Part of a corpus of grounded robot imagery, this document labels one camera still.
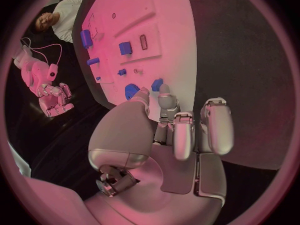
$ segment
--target person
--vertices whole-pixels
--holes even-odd
[[[40,34],[52,27],[54,34],[66,42],[73,43],[72,29],[79,7],[83,0],[63,0],[57,4],[53,13],[39,15],[31,26],[33,34]]]

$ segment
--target dark floor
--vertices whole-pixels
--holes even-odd
[[[197,82],[195,107],[208,97],[224,96],[235,113],[234,122],[240,135],[237,138],[239,149],[235,154],[242,154],[239,160],[249,163],[249,158],[255,157],[258,151],[252,149],[248,151],[250,154],[245,154],[244,148],[256,143],[257,149],[266,147],[266,144],[271,147],[260,151],[265,156],[263,158],[270,161],[272,156],[285,149],[281,150],[280,144],[286,145],[289,140],[294,109],[294,98],[291,97],[293,84],[276,37],[270,27],[266,27],[266,21],[262,20],[259,13],[249,10],[246,0],[191,0],[191,5],[198,28],[197,40],[202,41],[198,44],[201,73]],[[239,38],[248,38],[251,42],[242,43]],[[54,40],[36,38],[32,46],[42,47]],[[58,58],[59,50],[56,49],[45,51],[50,62]],[[88,162],[87,145],[93,129],[108,110],[94,100],[74,48],[65,44],[56,80],[70,86],[75,109],[49,119],[41,113],[38,100],[21,80],[20,71],[15,66],[11,67],[5,98],[9,139],[18,153],[29,162],[34,178],[68,187],[82,199],[87,199],[98,191],[95,184],[97,173]],[[262,129],[276,123],[280,126]],[[229,157],[228,160],[234,161],[235,157]],[[258,161],[261,166],[267,167],[263,159]],[[278,168],[278,160],[272,165]],[[276,175],[274,170],[249,168],[229,162],[224,162],[224,168],[227,199],[216,225],[225,225],[243,213],[261,196]],[[299,185],[298,177],[288,196],[264,224],[283,224],[282,217],[285,215],[295,218],[296,204],[300,198]]]

